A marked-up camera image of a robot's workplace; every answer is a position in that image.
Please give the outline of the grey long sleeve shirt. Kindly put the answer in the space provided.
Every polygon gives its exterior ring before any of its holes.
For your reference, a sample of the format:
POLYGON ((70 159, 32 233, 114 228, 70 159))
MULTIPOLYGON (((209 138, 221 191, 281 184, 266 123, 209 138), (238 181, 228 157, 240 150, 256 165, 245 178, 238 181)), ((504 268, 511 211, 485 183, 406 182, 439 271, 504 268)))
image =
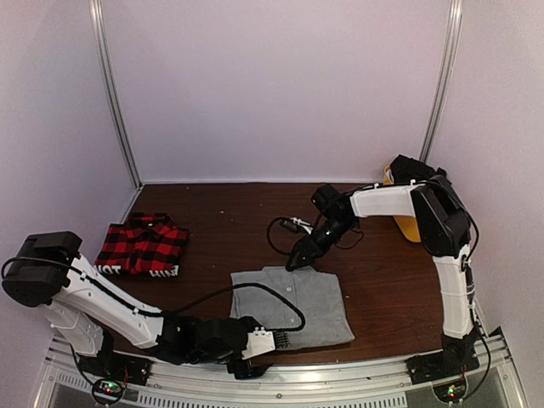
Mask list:
MULTIPOLYGON (((324 348, 350 343, 355 339, 346 315, 339 279, 334 274, 305 267, 289 272, 283 267, 230 275, 234 285, 258 283, 279 293, 305 318, 303 329, 288 332, 288 350, 324 348)), ((256 287, 233 292, 230 316, 251 316, 267 329, 296 328, 298 315, 277 297, 256 287)))

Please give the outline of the yellow plastic basket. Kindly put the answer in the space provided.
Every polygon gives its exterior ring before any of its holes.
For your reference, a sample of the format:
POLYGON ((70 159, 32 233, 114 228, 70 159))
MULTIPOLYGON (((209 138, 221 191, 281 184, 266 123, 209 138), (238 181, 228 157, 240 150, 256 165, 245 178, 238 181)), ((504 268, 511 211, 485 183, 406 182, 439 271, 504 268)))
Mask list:
MULTIPOLYGON (((383 182, 386 185, 394 183, 394 176, 390 166, 386 166, 383 170, 383 182)), ((394 216, 394 221, 399 227, 402 235, 410 242, 421 243, 417 220, 413 217, 394 216)))

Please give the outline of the red black plaid shirt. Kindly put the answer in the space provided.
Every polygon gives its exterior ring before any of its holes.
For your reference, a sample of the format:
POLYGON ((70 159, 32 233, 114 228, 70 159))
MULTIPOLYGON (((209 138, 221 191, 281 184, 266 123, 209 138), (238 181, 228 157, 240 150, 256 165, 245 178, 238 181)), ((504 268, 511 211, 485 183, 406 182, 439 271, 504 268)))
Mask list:
POLYGON ((109 226, 94 267, 102 275, 175 278, 189 238, 167 213, 133 212, 109 226))

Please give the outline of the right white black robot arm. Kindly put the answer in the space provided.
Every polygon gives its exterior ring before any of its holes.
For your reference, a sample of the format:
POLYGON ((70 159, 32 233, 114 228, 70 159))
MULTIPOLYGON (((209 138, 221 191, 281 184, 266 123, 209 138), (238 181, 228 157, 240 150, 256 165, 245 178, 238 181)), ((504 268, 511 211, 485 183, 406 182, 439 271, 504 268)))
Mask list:
POLYGON ((446 177, 438 174, 407 184, 375 184, 343 192, 323 184, 312 202, 319 215, 311 231, 293 245, 287 270, 310 266, 322 258, 363 218, 414 218, 421 243, 438 273, 444 336, 462 340, 473 331, 470 258, 476 226, 446 177))

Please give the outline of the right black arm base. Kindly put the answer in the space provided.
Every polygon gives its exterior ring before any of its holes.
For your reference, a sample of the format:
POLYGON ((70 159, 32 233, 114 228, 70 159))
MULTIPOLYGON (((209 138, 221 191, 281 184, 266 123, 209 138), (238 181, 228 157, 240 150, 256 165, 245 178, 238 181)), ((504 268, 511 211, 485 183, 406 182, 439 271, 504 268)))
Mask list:
POLYGON ((405 361, 411 383, 433 383, 439 402, 460 403, 468 395, 467 373, 480 368, 474 348, 478 338, 475 329, 462 339, 443 334, 441 351, 415 355, 405 361))

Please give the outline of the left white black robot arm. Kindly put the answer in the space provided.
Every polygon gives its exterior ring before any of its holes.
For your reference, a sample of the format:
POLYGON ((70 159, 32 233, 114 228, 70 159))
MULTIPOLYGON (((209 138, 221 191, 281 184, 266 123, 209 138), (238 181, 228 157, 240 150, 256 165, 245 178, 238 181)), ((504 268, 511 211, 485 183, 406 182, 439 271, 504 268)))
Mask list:
POLYGON ((252 317, 204 321, 139 301, 107 280, 80 252, 70 231, 29 235, 1 267, 2 288, 39 308, 103 377, 122 370, 117 332, 153 358, 182 364, 226 364, 236 377, 259 376, 250 360, 276 349, 274 334, 252 317))

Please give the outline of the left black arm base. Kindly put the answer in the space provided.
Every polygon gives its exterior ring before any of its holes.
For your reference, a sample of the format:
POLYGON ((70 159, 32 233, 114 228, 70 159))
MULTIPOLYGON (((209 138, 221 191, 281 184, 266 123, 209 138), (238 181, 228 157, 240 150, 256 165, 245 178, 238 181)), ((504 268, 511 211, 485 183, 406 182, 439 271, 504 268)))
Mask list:
POLYGON ((119 354, 114 350, 113 336, 107 332, 96 356, 78 354, 71 347, 75 366, 90 385, 93 400, 103 407, 111 407, 122 400, 129 385, 145 386, 151 362, 145 358, 119 354))

